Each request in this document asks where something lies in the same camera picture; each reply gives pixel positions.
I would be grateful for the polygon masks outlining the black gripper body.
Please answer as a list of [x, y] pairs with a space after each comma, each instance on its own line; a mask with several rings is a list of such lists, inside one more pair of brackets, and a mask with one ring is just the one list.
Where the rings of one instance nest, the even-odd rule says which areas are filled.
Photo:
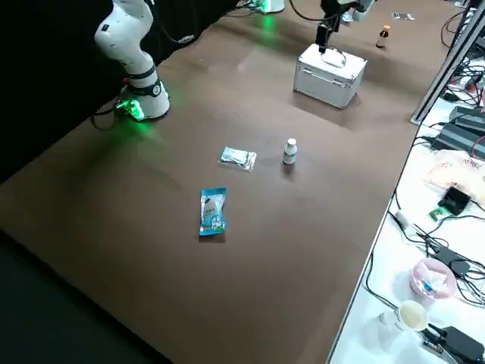
[[323, 21], [336, 24], [340, 21], [343, 13], [355, 7], [355, 1], [321, 0], [320, 6], [324, 12]]

